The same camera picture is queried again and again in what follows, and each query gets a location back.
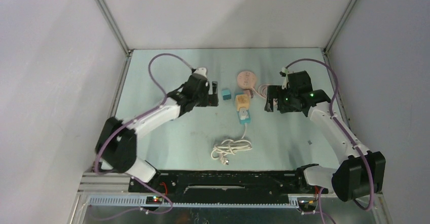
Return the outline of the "beige cube adapter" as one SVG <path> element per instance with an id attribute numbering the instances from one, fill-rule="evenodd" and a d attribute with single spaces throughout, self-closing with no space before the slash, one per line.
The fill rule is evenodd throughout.
<path id="1" fill-rule="evenodd" d="M 235 96 L 235 106 L 237 111 L 240 111 L 241 108 L 248 110 L 250 106 L 249 96 L 247 94 L 237 94 Z"/>

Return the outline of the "teal power strip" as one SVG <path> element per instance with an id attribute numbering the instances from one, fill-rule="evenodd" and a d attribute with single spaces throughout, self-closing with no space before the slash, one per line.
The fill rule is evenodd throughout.
<path id="1" fill-rule="evenodd" d="M 241 108 L 240 111 L 237 111 L 237 115 L 238 115 L 240 124 L 245 125 L 251 122 L 249 109 L 245 110 L 244 108 Z"/>

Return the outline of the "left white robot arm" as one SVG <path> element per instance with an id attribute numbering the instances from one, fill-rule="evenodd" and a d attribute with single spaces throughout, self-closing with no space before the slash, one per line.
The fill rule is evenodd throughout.
<path id="1" fill-rule="evenodd" d="M 148 112 L 127 122 L 116 117 L 108 118 L 95 147 L 96 162 L 104 160 L 113 170 L 140 179 L 143 188 L 154 192 L 160 185 L 158 170 L 138 157 L 138 139 L 195 107 L 216 107 L 218 104 L 218 83 L 195 72 L 179 88 L 167 93 L 161 105 Z"/>

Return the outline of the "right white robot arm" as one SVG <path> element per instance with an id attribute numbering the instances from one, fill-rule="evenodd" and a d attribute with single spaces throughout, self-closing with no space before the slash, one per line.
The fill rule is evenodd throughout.
<path id="1" fill-rule="evenodd" d="M 280 72 L 282 85 L 267 87 L 264 110 L 281 114 L 303 113 L 314 123 L 330 144 L 340 166 L 337 169 L 309 164 L 300 167 L 303 174 L 295 178 L 297 190 L 309 192 L 314 186 L 334 191 L 344 202 L 382 191 L 386 159 L 372 152 L 338 119 L 324 90 L 314 90 L 306 71 Z"/>

